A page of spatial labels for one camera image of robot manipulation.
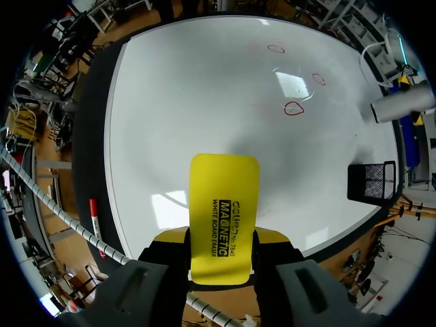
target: yellow eraser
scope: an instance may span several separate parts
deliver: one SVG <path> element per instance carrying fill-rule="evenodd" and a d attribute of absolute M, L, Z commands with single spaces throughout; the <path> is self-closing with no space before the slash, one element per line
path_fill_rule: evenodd
<path fill-rule="evenodd" d="M 244 155 L 196 155 L 189 179 L 191 276 L 240 285 L 251 271 L 259 164 Z"/>
<path fill-rule="evenodd" d="M 407 79 L 406 76 L 398 77 L 398 81 L 401 82 L 401 83 L 410 84 L 410 82 L 409 82 L 409 80 Z"/>

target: white cable sleeve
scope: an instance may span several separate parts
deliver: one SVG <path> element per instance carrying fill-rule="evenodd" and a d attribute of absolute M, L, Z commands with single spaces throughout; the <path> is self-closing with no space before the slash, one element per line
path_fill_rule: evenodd
<path fill-rule="evenodd" d="M 42 189 L 35 183 L 35 181 L 25 172 L 21 165 L 11 156 L 6 148 L 0 144 L 0 155 L 7 162 L 9 166 L 19 175 L 27 187 L 61 220 L 69 227 L 76 231 L 81 237 L 90 242 L 93 246 L 102 250 L 107 256 L 124 265 L 130 261 L 130 258 L 118 252 L 113 247 L 107 245 L 102 240 L 95 237 L 91 232 L 82 227 L 76 220 L 71 218 L 64 210 L 59 207 L 55 201 L 51 200 Z M 228 317 L 224 313 L 216 310 L 212 306 L 208 305 L 198 297 L 194 296 L 191 292 L 186 295 L 186 303 L 194 308 L 196 311 L 202 313 L 204 316 L 213 320 L 220 326 L 225 327 L 242 327 L 243 325 L 236 320 Z"/>
<path fill-rule="evenodd" d="M 203 300 L 200 300 L 197 296 L 193 295 L 191 292 L 186 294 L 186 303 L 220 326 L 243 327 L 240 322 L 233 320 L 228 315 L 220 312 L 220 310 L 216 310 Z"/>
<path fill-rule="evenodd" d="M 92 245 L 102 250 L 107 256 L 120 264 L 126 264 L 130 259 L 118 252 L 113 247 L 107 245 L 102 240 L 95 237 L 91 232 L 83 228 L 76 220 L 70 217 L 64 210 L 62 210 L 55 201 L 51 200 L 42 190 L 36 185 L 35 181 L 21 168 L 20 164 L 8 153 L 6 148 L 0 144 L 1 157 L 11 166 L 13 170 L 19 175 L 19 177 L 25 182 L 27 187 L 61 220 L 69 227 L 76 231 L 81 237 L 90 242 Z"/>

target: mesh pen holder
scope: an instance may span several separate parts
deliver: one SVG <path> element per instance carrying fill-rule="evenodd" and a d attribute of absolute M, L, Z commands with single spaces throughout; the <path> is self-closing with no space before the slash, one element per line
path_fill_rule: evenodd
<path fill-rule="evenodd" d="M 348 200 L 385 206 L 395 193 L 395 161 L 348 166 Z"/>

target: red marker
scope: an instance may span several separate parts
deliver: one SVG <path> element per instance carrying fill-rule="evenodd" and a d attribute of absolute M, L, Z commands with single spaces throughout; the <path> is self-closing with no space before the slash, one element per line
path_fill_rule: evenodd
<path fill-rule="evenodd" d="M 95 199 L 89 199 L 89 207 L 91 208 L 91 220 L 93 222 L 94 235 L 99 240 L 102 240 L 102 233 L 100 232 L 100 226 L 98 224 L 97 201 L 95 201 Z M 104 254 L 102 250 L 98 251 L 100 252 L 100 257 L 106 258 L 106 254 Z"/>

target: wooden floor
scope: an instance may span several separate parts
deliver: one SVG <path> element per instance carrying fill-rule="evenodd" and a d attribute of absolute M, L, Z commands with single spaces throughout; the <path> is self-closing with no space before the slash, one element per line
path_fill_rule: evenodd
<path fill-rule="evenodd" d="M 182 11 L 180 1 L 174 1 L 174 13 L 178 16 Z M 284 0 L 279 0 L 277 4 L 276 14 L 284 17 L 293 17 L 295 15 L 295 9 L 289 6 Z M 302 21 L 305 23 L 310 23 L 311 21 L 303 15 Z M 129 35 L 138 29 L 147 27 L 149 25 L 154 25 L 159 22 L 159 15 L 155 10 L 148 12 L 145 7 L 139 7 L 134 12 L 131 13 L 129 20 L 118 26 L 114 23 L 107 33 L 100 34 L 95 40 L 94 44 L 105 44 L 109 41 L 116 41 L 119 38 Z M 88 67 L 83 63 L 79 62 L 77 65 L 74 63 L 67 76 L 73 76 L 77 72 L 77 67 L 81 71 L 86 72 Z M 48 138 L 49 131 L 46 130 L 44 136 L 35 145 L 37 159 L 39 160 L 56 160 L 56 161 L 70 161 L 71 151 L 66 151 L 62 155 L 55 151 L 55 144 L 52 140 Z M 38 173 L 47 173 L 47 170 L 40 170 Z M 72 188 L 72 178 L 71 172 L 64 170 L 59 171 L 60 183 L 61 183 L 61 197 L 64 205 L 64 210 L 67 211 L 74 219 L 78 219 L 78 214 L 74 201 L 74 192 Z M 43 189 L 47 190 L 50 182 L 47 180 L 38 180 L 38 185 Z M 40 203 L 42 208 L 42 214 L 49 213 L 49 209 L 42 203 Z M 57 217 L 53 217 L 45 220 L 44 222 L 46 231 L 49 234 L 53 234 L 60 230 L 65 229 L 67 226 L 60 221 Z M 341 272 L 341 267 L 346 262 L 347 258 L 356 249 L 362 250 L 362 258 L 366 254 L 371 243 L 372 232 L 366 233 L 362 238 L 358 239 L 353 245 L 349 246 L 344 251 L 331 257 L 330 259 L 322 262 L 321 265 L 328 271 L 332 273 L 337 279 L 342 279 L 345 274 Z M 84 271 L 85 265 L 95 266 L 95 262 L 89 252 L 86 241 L 83 240 L 79 235 L 75 234 L 62 241 L 54 244 L 54 253 L 57 258 L 57 263 L 59 267 L 66 265 L 70 271 L 77 274 L 79 278 L 85 280 L 87 275 Z M 249 314 L 252 317 L 259 315 L 258 304 L 256 301 L 255 293 L 253 287 L 244 287 L 237 290 L 231 291 L 220 291 L 220 292 L 196 292 L 198 296 L 203 298 L 205 301 L 209 302 L 211 305 L 216 307 L 228 315 L 236 318 L 243 318 L 245 314 Z M 184 320 L 200 322 L 200 316 L 190 307 L 185 309 Z"/>

